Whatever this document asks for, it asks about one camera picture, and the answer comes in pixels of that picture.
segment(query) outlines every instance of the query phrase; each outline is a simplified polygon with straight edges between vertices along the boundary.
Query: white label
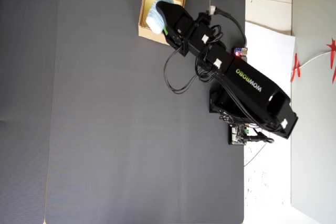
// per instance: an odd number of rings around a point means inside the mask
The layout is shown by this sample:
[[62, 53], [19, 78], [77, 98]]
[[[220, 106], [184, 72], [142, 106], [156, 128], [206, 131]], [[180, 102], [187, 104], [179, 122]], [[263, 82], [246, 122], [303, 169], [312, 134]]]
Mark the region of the white label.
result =
[[287, 122], [287, 120], [286, 120], [286, 118], [285, 118], [285, 119], [283, 120], [283, 122], [281, 123], [282, 128], [285, 129], [285, 128], [287, 127], [287, 124], [288, 124], [288, 122]]
[[220, 60], [217, 59], [217, 60], [215, 61], [214, 65], [215, 65], [217, 68], [220, 68], [221, 65], [222, 65], [222, 62], [221, 62]]
[[204, 44], [207, 43], [208, 39], [209, 39], [208, 36], [206, 36], [206, 35], [203, 36], [202, 41], [204, 42]]

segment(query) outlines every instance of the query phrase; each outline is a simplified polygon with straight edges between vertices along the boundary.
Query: robotic arm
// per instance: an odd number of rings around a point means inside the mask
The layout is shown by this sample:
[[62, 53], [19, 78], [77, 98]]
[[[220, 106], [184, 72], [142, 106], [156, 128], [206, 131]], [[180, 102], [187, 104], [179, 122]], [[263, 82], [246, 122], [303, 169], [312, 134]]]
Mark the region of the robotic arm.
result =
[[244, 60], [246, 48], [236, 48], [232, 53], [219, 40], [219, 31], [210, 27], [211, 15], [223, 15], [236, 23], [245, 43], [246, 38], [239, 23], [230, 14], [211, 6], [194, 20], [180, 5], [158, 2], [157, 11], [165, 22], [167, 43], [182, 56], [190, 51], [197, 65], [211, 73], [220, 87], [210, 93], [210, 112], [221, 114], [221, 119], [232, 128], [232, 144], [247, 141], [272, 142], [261, 132], [248, 136], [247, 128], [258, 127], [288, 138], [298, 120], [290, 107], [290, 98], [273, 81]]

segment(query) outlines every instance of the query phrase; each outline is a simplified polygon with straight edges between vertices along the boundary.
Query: white paper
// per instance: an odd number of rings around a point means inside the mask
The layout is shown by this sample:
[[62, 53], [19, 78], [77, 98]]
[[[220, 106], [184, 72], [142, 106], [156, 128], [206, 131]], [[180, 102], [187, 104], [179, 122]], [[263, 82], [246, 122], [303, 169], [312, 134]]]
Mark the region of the white paper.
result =
[[295, 37], [245, 23], [247, 62], [279, 85], [291, 97], [291, 68]]

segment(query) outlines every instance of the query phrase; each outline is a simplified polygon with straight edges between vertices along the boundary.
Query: red decoration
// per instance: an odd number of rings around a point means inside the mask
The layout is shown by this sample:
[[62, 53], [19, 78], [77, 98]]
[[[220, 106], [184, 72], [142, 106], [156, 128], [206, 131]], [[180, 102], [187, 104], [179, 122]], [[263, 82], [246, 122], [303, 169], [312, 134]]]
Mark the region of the red decoration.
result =
[[334, 66], [334, 59], [335, 59], [336, 45], [335, 45], [335, 40], [334, 40], [333, 38], [331, 38], [331, 40], [332, 40], [331, 45], [328, 45], [328, 44], [327, 44], [327, 46], [331, 48], [331, 58], [330, 58], [331, 66], [330, 66], [330, 68], [332, 69], [333, 66]]
[[301, 69], [300, 69], [300, 62], [298, 61], [298, 54], [295, 54], [295, 63], [294, 63], [294, 68], [293, 68], [293, 73], [292, 73], [292, 78], [290, 82], [294, 81], [294, 76], [295, 76], [295, 71], [298, 69], [298, 77], [301, 77]]

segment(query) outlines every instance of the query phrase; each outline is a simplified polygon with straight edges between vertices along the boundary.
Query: dark gray table mat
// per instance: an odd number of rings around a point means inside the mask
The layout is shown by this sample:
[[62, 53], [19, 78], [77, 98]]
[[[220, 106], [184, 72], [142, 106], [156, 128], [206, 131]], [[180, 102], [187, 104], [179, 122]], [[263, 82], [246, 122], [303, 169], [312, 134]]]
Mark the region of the dark gray table mat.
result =
[[0, 223], [43, 223], [58, 0], [0, 0]]
[[[245, 0], [212, 0], [243, 25]], [[194, 16], [208, 0], [187, 0]], [[172, 49], [138, 37], [141, 0], [59, 0], [47, 223], [242, 223], [243, 148], [198, 81], [164, 84]], [[223, 25], [224, 40], [239, 41]], [[176, 56], [172, 85], [194, 74]]]

